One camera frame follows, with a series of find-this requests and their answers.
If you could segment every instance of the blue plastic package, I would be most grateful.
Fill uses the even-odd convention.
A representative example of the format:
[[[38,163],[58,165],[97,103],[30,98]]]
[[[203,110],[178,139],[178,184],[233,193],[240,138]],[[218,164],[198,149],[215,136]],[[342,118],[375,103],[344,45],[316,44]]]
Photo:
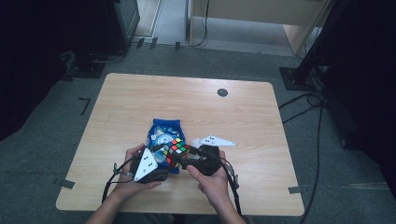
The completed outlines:
[[[155,147],[162,143],[167,143],[177,138],[186,141],[184,133],[181,130],[179,119],[154,119],[152,126],[148,131],[148,140],[146,146]],[[168,168],[169,163],[163,158],[163,149],[154,152],[154,159],[158,163],[159,169]],[[170,170],[170,173],[178,174],[178,167]]]

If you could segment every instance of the rubik's cube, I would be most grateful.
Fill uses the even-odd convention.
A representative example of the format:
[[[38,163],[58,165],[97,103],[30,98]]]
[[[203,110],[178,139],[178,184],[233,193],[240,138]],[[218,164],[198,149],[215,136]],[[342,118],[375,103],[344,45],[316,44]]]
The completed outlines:
[[[186,145],[180,138],[172,140],[163,147],[163,159],[166,160],[171,168],[179,166],[179,159],[190,152],[190,146]]]

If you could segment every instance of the desk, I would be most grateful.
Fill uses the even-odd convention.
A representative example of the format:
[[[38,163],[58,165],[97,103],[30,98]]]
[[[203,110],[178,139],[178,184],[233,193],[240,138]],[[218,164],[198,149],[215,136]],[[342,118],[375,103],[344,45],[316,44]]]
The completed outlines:
[[[204,17],[208,0],[191,0],[190,45],[193,17]],[[284,24],[294,54],[298,54],[312,30],[327,16],[332,0],[210,0],[208,17]]]
[[[228,95],[218,96],[218,89]],[[126,74],[106,77],[66,177],[76,185],[61,189],[56,206],[96,210],[114,162],[122,164],[127,148],[146,141],[154,118],[180,119],[187,143],[210,134],[237,143],[220,149],[239,175],[244,215],[304,212],[301,194],[289,193],[298,184],[270,83]],[[197,186],[180,170],[158,188],[136,195],[121,211],[214,214]]]

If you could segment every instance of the person's right hand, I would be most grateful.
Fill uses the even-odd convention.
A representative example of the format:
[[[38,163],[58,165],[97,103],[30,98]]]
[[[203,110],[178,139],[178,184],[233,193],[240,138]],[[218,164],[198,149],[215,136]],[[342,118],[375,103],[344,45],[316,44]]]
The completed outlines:
[[[220,151],[219,155],[223,163],[225,163],[225,153]],[[209,200],[210,205],[216,207],[224,202],[230,201],[228,195],[228,179],[222,167],[220,167],[213,175],[207,176],[201,174],[194,166],[187,166],[189,174],[198,181],[198,189],[204,193]]]

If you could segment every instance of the person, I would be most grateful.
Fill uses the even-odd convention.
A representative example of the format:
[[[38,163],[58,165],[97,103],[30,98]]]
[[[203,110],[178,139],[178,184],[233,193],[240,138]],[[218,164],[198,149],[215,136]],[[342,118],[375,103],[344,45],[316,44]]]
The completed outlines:
[[[132,158],[132,156],[143,147],[144,144],[140,144],[137,147],[128,149],[126,151],[125,160],[127,161]],[[221,150],[219,155],[225,159],[224,151]],[[125,173],[129,172],[127,166],[123,167],[122,171]],[[198,189],[206,195],[210,205],[216,210],[221,223],[245,223],[244,219],[242,219],[236,212],[229,197],[228,180],[224,169],[218,169],[212,176],[201,174],[192,165],[187,166],[187,171],[192,178],[198,181]],[[120,175],[119,182],[128,181],[130,178],[131,177],[127,175]],[[154,181],[147,184],[140,184],[134,181],[117,184],[86,223],[112,223],[116,214],[125,202],[132,199],[142,190],[154,189],[160,185],[160,181]]]

